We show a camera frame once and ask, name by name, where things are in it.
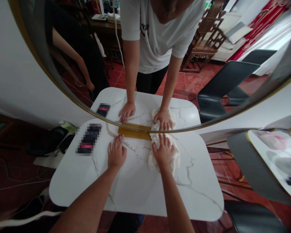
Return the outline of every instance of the white curtain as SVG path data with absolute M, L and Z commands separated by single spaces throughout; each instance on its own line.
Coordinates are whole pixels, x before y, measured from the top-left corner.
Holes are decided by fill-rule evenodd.
M 242 61 L 251 51 L 257 49 L 277 50 L 277 52 L 264 62 L 253 74 L 262 76 L 272 73 L 284 55 L 291 39 L 291 9 L 279 20 L 270 26 L 262 37 L 258 39 L 238 61 Z

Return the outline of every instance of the black chair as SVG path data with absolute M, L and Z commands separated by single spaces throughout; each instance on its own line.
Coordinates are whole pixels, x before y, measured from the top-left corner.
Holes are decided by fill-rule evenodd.
M 205 123 L 226 113 L 221 104 L 223 96 L 248 78 L 260 65 L 229 61 L 198 93 L 200 121 Z
M 239 200 L 224 201 L 224 209 L 230 216 L 238 233 L 288 232 L 276 215 L 266 207 L 260 204 L 246 202 L 225 191 L 222 192 Z M 224 232 L 231 230 L 231 228 L 226 229 L 220 220 L 219 223 L 223 227 Z
M 253 50 L 242 61 L 262 65 L 276 52 L 277 50 Z M 240 105 L 249 97 L 249 95 L 245 93 L 240 87 L 236 87 L 230 91 L 227 96 L 229 97 L 230 101 L 226 106 L 232 107 Z

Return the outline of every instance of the plastic bottle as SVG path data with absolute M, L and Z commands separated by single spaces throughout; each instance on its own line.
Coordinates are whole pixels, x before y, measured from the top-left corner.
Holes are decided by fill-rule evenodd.
M 71 124 L 70 122 L 67 122 L 65 120 L 61 120 L 59 122 L 60 126 L 63 127 L 64 129 L 68 130 L 71 133 L 75 133 L 75 126 L 73 124 Z

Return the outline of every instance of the phone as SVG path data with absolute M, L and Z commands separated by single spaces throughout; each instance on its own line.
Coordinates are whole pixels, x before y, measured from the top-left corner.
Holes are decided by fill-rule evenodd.
M 90 124 L 77 149 L 78 154 L 91 154 L 101 131 L 101 124 Z
M 102 117 L 106 117 L 109 112 L 109 109 L 110 109 L 109 104 L 100 104 L 96 112 Z

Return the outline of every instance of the gold mirror frame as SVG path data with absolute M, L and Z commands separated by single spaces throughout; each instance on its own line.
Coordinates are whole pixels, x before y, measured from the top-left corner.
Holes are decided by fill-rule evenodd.
M 249 110 L 250 108 L 256 106 L 257 104 L 265 101 L 266 99 L 270 98 L 272 95 L 276 94 L 277 92 L 279 92 L 281 89 L 283 89 L 284 87 L 286 87 L 289 83 L 291 83 L 291 72 L 290 74 L 288 74 L 286 76 L 286 78 L 280 82 L 281 85 L 277 85 L 275 86 L 271 91 L 269 91 L 269 93 L 267 94 L 260 94 L 261 95 L 261 98 L 257 101 L 253 101 L 252 104 L 249 103 L 249 106 L 248 107 L 243 107 L 243 109 L 241 109 L 240 111 L 235 111 L 235 113 L 227 113 L 229 114 L 228 116 L 226 117 L 219 117 L 217 119 L 214 119 L 212 121 L 209 121 L 204 123 L 204 124 L 200 124 L 199 126 L 195 126 L 195 127 L 190 127 L 190 128 L 183 128 L 183 129 L 176 129 L 176 130 L 169 130 L 169 131 L 153 131 L 153 130 L 145 130 L 145 129 L 137 129 L 137 128 L 133 128 L 133 127 L 129 127 L 129 126 L 126 126 L 126 125 L 122 125 L 122 124 L 118 124 L 116 122 L 113 122 L 111 120 L 108 120 L 107 118 L 105 117 L 102 117 L 98 114 L 96 114 L 95 112 L 91 111 L 89 108 L 86 108 L 85 106 L 81 105 L 80 103 L 78 103 L 77 101 L 75 101 L 70 95 L 68 95 L 61 86 L 59 86 L 59 84 L 54 80 L 54 78 L 50 75 L 50 73 L 47 71 L 46 67 L 44 66 L 44 64 L 42 63 L 37 51 L 35 50 L 33 44 L 32 44 L 32 41 L 29 37 L 29 34 L 28 34 L 28 31 L 25 27 L 25 24 L 24 24 L 24 20 L 23 20 L 23 17 L 22 17 L 22 14 L 21 14 L 21 11 L 20 11 L 20 7 L 19 7 L 19 0 L 8 0 L 9 2 L 9 5 L 10 5 L 10 8 L 11 8 L 11 11 L 12 11 L 12 14 L 14 16 L 14 19 L 15 19 L 15 22 L 18 26 L 18 29 L 24 39 L 24 41 L 26 42 L 29 50 L 31 51 L 32 55 L 34 56 L 35 60 L 37 61 L 37 63 L 39 64 L 39 66 L 41 67 L 41 69 L 45 72 L 45 74 L 49 77 L 49 79 L 72 101 L 74 102 L 77 106 L 79 106 L 80 108 L 82 108 L 84 111 L 88 112 L 89 114 L 93 115 L 94 117 L 98 118 L 98 119 L 101 119 L 107 123 L 110 123 L 112 125 L 115 125 L 115 126 L 118 126 L 118 127 L 121 127 L 121 128 L 125 128 L 125 129 L 129 129 L 129 130 L 132 130 L 132 131 L 139 131 L 139 132 L 144 132 L 144 133 L 179 133 L 179 132 L 186 132 L 186 131 L 192 131 L 192 130 L 197 130 L 197 129 L 201 129 L 201 128 L 205 128 L 205 127 L 208 127 L 208 126 L 212 126 L 212 125 L 215 125 L 217 123 L 220 123 L 222 121 L 225 121 L 227 119 L 230 119 L 236 115 L 239 115 L 247 110 Z

